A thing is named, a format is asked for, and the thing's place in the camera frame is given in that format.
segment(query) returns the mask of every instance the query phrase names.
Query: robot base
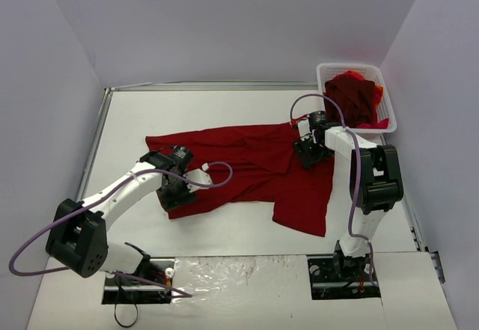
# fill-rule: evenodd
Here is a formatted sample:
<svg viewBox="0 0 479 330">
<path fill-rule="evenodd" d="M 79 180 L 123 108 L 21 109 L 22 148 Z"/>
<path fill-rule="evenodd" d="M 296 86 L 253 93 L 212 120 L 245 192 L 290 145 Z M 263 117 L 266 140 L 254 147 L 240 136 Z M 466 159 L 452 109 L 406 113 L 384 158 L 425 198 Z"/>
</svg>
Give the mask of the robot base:
<svg viewBox="0 0 479 330">
<path fill-rule="evenodd" d="M 313 300 L 380 298 L 381 292 L 363 272 L 353 281 L 341 280 L 335 271 L 332 255 L 308 256 L 309 282 Z"/>
</svg>

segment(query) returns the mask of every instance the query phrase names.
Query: black cable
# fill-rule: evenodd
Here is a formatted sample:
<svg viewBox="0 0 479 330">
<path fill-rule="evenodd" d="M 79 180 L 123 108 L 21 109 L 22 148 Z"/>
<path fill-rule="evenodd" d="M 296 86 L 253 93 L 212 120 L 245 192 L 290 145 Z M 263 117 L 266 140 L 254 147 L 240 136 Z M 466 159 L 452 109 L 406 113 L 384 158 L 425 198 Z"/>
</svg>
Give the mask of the black cable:
<svg viewBox="0 0 479 330">
<path fill-rule="evenodd" d="M 115 318 L 115 321 L 117 322 L 117 324 L 119 326 L 121 326 L 122 328 L 124 329 L 128 329 L 128 328 L 131 328 L 132 326 L 134 326 L 136 324 L 136 322 L 138 321 L 138 317 L 139 317 L 139 312 L 138 312 L 138 306 L 137 304 L 133 301 L 133 297 L 131 294 L 128 294 L 128 297 L 131 301 L 131 304 L 135 307 L 135 310 L 136 310 L 136 318 L 135 318 L 135 321 L 133 321 L 133 323 L 129 324 L 129 325 L 124 325 L 122 323 L 120 323 L 120 320 L 118 320 L 117 318 L 117 306 L 118 306 L 118 299 L 120 298 L 120 293 L 122 293 L 122 295 L 126 298 L 126 295 L 127 295 L 127 292 L 122 288 L 121 286 L 121 278 L 119 276 L 115 276 L 115 284 L 117 285 L 118 287 L 118 292 L 117 292 L 117 297 L 115 299 L 115 311 L 113 313 L 113 317 Z"/>
<path fill-rule="evenodd" d="M 349 283 L 346 283 L 345 285 L 343 285 L 343 286 L 341 287 L 341 289 L 346 289 L 346 288 L 350 287 L 351 284 L 353 284 L 354 282 L 355 282 L 355 281 L 350 281 Z"/>
</svg>

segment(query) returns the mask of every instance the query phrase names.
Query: black bracket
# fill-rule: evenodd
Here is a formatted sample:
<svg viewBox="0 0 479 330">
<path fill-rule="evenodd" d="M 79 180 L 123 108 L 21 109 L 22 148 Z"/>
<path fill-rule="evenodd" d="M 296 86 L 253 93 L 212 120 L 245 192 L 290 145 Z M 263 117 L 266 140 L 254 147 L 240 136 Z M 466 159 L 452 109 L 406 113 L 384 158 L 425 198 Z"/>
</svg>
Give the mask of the black bracket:
<svg viewBox="0 0 479 330">
<path fill-rule="evenodd" d="M 67 199 L 55 214 L 59 220 L 82 206 L 82 202 Z M 106 224 L 102 212 L 86 211 L 51 229 L 46 252 L 74 272 L 88 278 L 100 269 L 108 254 Z"/>
<path fill-rule="evenodd" d="M 148 162 L 156 169 L 183 176 L 192 158 L 193 154 L 187 148 L 175 146 L 171 155 L 152 151 L 142 156 L 140 162 Z M 173 210 L 196 199 L 196 194 L 189 191 L 186 183 L 168 175 L 163 175 L 162 186 L 156 194 L 165 211 Z"/>
<path fill-rule="evenodd" d="M 305 169 L 309 169 L 313 164 L 334 156 L 335 152 L 324 144 L 325 131 L 333 126 L 341 125 L 340 123 L 328 122 L 325 111 L 310 113 L 308 122 L 311 134 L 293 143 L 293 149 L 301 159 Z"/>
<path fill-rule="evenodd" d="M 403 180 L 396 148 L 392 145 L 378 145 L 373 149 L 360 149 L 361 179 L 357 207 L 364 214 L 374 210 L 389 211 L 394 203 L 403 198 Z M 350 194 L 353 198 L 356 184 L 356 153 L 351 153 Z M 374 169 L 382 172 L 374 175 Z"/>
</svg>

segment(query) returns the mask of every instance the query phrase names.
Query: red shirt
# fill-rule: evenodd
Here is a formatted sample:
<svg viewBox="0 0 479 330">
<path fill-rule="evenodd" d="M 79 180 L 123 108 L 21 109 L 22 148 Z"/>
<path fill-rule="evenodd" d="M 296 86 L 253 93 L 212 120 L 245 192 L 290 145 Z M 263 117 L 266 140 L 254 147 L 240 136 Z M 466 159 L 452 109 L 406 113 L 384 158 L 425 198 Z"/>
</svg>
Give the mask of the red shirt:
<svg viewBox="0 0 479 330">
<path fill-rule="evenodd" d="M 332 190 L 334 159 L 305 170 L 294 153 L 299 134 L 289 123 L 226 126 L 159 137 L 146 137 L 150 150 L 170 145 L 189 148 L 194 158 L 189 169 L 223 161 L 234 170 L 229 183 L 196 192 L 197 200 L 168 212 L 170 219 L 207 213 L 237 201 L 275 203 L 272 220 L 318 236 L 326 233 L 326 208 Z M 228 176 L 220 165 L 208 170 L 214 183 Z"/>
</svg>

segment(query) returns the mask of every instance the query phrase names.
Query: white cable clip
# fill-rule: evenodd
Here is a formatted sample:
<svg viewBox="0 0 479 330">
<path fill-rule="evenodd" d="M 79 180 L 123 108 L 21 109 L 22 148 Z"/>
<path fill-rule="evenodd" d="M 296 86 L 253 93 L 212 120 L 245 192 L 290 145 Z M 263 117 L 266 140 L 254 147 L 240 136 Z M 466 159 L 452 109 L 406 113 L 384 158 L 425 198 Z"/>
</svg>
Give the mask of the white cable clip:
<svg viewBox="0 0 479 330">
<path fill-rule="evenodd" d="M 138 179 L 138 176 L 136 175 L 135 172 L 129 171 L 128 174 L 131 175 L 132 178 L 133 178 L 134 180 L 136 180 L 138 183 L 141 183 L 141 182 L 140 182 L 140 179 Z"/>
</svg>

